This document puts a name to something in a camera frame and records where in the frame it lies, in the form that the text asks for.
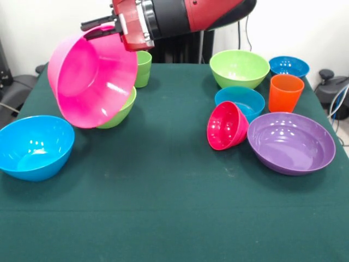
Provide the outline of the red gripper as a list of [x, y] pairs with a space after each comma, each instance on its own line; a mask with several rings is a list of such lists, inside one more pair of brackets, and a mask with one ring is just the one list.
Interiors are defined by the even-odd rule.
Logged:
[[[112, 5], [116, 15], [104, 16], [81, 23], [80, 29], [82, 31], [92, 29], [85, 33], [83, 37], [86, 40], [93, 40], [122, 33], [121, 40], [127, 51], [152, 49], [154, 41], [148, 30], [142, 1], [113, 0]], [[95, 28], [108, 22], [115, 22], [115, 25]]]

